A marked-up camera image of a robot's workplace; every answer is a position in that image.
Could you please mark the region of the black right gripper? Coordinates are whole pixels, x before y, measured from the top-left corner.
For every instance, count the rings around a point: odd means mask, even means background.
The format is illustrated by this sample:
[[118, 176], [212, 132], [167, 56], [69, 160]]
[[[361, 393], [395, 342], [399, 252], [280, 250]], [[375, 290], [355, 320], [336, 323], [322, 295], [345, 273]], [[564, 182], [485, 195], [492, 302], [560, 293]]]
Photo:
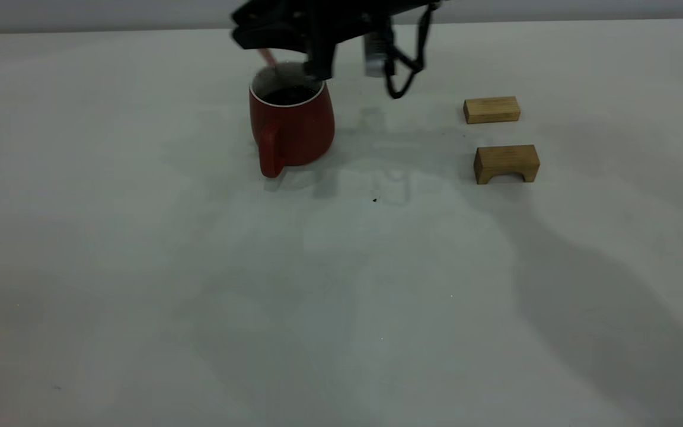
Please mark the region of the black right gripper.
[[371, 32], [395, 15], [432, 6], [437, 2], [247, 1], [231, 14], [231, 38], [244, 50], [306, 52], [305, 76], [327, 81], [333, 78], [335, 43]]

